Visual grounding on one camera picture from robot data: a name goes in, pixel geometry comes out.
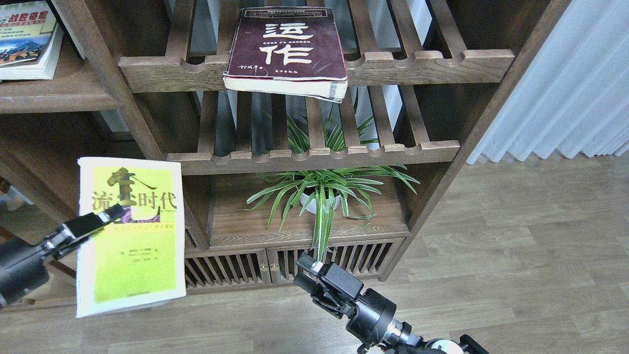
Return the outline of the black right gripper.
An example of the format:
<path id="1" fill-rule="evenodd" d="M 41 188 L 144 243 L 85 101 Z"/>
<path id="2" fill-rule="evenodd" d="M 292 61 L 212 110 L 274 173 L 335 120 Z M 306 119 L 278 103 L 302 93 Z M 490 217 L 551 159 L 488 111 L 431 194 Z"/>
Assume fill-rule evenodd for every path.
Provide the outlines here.
<path id="1" fill-rule="evenodd" d="M 337 264 L 324 264 L 303 252 L 296 260 L 299 273 L 294 284 L 312 297 L 313 302 L 339 320 L 348 317 L 346 330 L 359 338 L 363 347 L 393 347 L 399 343 L 396 305 L 364 284 Z"/>

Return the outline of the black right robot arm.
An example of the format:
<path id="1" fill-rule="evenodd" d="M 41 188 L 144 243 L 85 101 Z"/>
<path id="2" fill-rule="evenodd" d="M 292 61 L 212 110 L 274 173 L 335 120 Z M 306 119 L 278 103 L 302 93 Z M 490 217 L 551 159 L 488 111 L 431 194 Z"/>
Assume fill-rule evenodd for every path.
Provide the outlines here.
<path id="1" fill-rule="evenodd" d="M 302 253 L 296 261 L 303 270 L 294 283 L 310 294 L 313 302 L 341 320 L 348 317 L 346 330 L 362 345 L 358 354 L 379 347 L 386 354 L 486 354 L 487 350 L 469 335 L 452 340 L 424 340 L 407 322 L 395 320 L 396 304 L 369 288 L 343 267 L 324 264 Z"/>

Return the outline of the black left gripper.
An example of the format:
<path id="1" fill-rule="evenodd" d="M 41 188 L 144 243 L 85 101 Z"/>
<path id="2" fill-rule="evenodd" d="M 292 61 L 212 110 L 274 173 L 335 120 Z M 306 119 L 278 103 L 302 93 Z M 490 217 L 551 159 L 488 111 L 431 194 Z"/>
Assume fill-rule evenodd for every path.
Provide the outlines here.
<path id="1" fill-rule="evenodd" d="M 69 220 L 31 245 L 14 237 L 0 247 L 1 307 L 14 304 L 49 280 L 45 264 L 61 259 L 85 242 L 88 235 L 116 222 L 127 209 L 116 204 L 98 214 Z"/>

